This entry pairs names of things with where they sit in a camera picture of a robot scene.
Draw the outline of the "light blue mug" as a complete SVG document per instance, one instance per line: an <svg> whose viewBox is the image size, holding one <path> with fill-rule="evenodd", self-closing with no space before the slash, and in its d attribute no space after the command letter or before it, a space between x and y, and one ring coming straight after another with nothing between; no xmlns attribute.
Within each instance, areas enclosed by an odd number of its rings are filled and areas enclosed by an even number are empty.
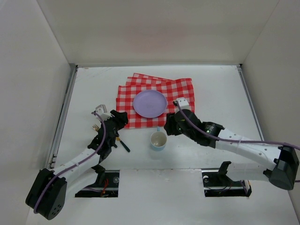
<svg viewBox="0 0 300 225"><path fill-rule="evenodd" d="M161 130L160 127L157 127L156 132L152 133L150 136L151 148L154 151L162 151L167 143L167 135Z"/></svg>

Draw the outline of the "lilac round plate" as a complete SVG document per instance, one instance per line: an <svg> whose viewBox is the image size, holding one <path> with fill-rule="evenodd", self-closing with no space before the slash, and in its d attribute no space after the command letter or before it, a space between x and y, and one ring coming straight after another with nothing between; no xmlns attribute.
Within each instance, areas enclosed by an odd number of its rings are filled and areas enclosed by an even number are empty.
<svg viewBox="0 0 300 225"><path fill-rule="evenodd" d="M157 90L144 90L134 98L133 108L137 114L144 118L156 118L165 112L167 100Z"/></svg>

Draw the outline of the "red white checkered cloth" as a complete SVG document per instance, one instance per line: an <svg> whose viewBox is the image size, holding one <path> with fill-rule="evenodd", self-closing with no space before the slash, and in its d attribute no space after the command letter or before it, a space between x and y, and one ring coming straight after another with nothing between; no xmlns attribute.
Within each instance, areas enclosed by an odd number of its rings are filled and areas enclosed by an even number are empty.
<svg viewBox="0 0 300 225"><path fill-rule="evenodd" d="M144 90L157 90L166 97L166 111L157 118L144 118L134 110L133 100L138 93ZM191 110L195 111L195 95L191 78L169 80L134 73L132 77L127 78L126 85L118 87L116 110L127 113L128 124L125 126L127 129L162 127L165 125L166 115L175 112L173 101L177 98L187 99Z"/></svg>

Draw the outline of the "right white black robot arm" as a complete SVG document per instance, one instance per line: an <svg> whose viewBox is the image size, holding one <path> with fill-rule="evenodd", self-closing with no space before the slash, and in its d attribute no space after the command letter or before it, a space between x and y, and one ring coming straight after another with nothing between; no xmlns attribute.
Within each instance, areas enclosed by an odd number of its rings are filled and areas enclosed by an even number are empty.
<svg viewBox="0 0 300 225"><path fill-rule="evenodd" d="M222 177L232 181L268 181L284 190L294 188L300 164L295 147L247 139L222 125L202 122L187 109L167 114L164 129L167 135L185 135L201 146L226 150L252 161L251 163L234 163L232 160L222 162L218 170L218 174Z"/></svg>

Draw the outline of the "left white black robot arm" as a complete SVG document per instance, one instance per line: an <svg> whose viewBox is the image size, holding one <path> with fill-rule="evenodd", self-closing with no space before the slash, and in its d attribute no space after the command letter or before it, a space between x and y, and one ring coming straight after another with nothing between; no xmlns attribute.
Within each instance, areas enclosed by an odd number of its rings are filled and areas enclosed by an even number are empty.
<svg viewBox="0 0 300 225"><path fill-rule="evenodd" d="M101 122L97 135L77 157L52 170L44 168L26 197L25 203L47 220L54 219L62 210L67 197L95 183L105 169L100 165L115 147L118 131L128 124L128 114L102 109L92 112Z"/></svg>

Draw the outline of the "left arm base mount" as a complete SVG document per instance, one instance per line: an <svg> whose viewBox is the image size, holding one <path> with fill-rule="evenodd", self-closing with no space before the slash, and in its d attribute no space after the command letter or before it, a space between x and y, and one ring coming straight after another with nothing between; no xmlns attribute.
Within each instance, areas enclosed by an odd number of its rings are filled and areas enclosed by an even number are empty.
<svg viewBox="0 0 300 225"><path fill-rule="evenodd" d="M97 173L94 183L75 194L76 198L116 198L119 193L120 170L106 170L101 165L92 168Z"/></svg>

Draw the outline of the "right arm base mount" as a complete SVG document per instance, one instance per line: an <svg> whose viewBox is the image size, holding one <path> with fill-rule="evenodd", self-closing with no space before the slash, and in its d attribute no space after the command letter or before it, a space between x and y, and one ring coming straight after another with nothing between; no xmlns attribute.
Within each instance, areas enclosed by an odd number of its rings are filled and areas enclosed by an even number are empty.
<svg viewBox="0 0 300 225"><path fill-rule="evenodd" d="M252 188L248 180L233 181L227 176L230 161L219 168L202 170L205 197L250 197Z"/></svg>

